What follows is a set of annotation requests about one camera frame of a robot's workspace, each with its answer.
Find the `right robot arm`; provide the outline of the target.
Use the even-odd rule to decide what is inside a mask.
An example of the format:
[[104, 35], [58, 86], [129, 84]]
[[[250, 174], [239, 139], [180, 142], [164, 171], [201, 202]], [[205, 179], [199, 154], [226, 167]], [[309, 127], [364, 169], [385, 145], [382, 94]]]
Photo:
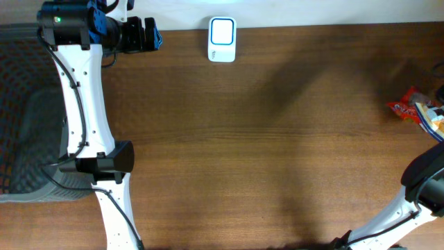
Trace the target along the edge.
[[361, 228], [335, 238], [329, 249], [400, 249], [397, 243], [404, 236], [443, 216], [443, 107], [416, 87], [387, 105], [401, 118], [420, 125], [438, 144], [409, 164], [400, 191], [382, 212]]

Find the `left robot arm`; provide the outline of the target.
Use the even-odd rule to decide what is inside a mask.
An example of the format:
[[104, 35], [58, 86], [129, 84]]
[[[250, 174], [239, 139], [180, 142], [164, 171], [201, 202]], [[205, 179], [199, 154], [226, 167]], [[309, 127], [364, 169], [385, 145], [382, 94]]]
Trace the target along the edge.
[[134, 146], [112, 136], [101, 79], [105, 57], [162, 44], [155, 20], [129, 16], [133, 8], [129, 0], [46, 1], [37, 13], [37, 37], [58, 70], [67, 117], [66, 150], [54, 167], [86, 177], [82, 191], [98, 199], [109, 249], [144, 246], [130, 200]]

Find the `red snack bag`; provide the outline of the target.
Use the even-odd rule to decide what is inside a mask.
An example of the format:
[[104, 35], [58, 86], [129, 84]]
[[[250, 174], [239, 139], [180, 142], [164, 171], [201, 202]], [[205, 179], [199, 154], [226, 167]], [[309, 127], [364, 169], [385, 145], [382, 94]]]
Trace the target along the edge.
[[388, 102], [386, 105], [403, 121], [421, 124], [415, 103], [436, 105], [436, 102], [412, 86], [399, 101]]

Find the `yellow wet wipes pack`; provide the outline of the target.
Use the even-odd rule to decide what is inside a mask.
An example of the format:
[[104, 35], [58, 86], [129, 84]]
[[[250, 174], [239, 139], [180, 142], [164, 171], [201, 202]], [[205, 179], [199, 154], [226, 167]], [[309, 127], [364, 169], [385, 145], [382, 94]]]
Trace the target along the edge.
[[424, 130], [438, 142], [443, 142], [443, 106], [415, 103], [415, 108]]

